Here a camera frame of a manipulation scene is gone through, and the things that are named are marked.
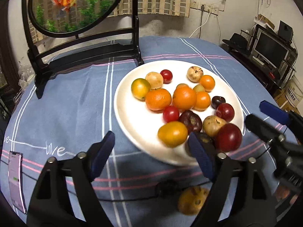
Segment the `person's left hand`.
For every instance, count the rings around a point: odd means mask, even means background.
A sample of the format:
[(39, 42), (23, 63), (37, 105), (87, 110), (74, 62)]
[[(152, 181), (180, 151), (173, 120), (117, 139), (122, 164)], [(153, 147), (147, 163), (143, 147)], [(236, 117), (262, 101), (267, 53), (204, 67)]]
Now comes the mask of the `person's left hand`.
[[(275, 191), (275, 196), (276, 196), (277, 200), (284, 200), (287, 197), (289, 197), (290, 194), (291, 194), (291, 191), (287, 187), (283, 186), (282, 184), (280, 184)], [(297, 197), (298, 197), (298, 195), (294, 195), (292, 197), (292, 199), (290, 200), (290, 205), (293, 205), (295, 203), (295, 201), (297, 200)]]

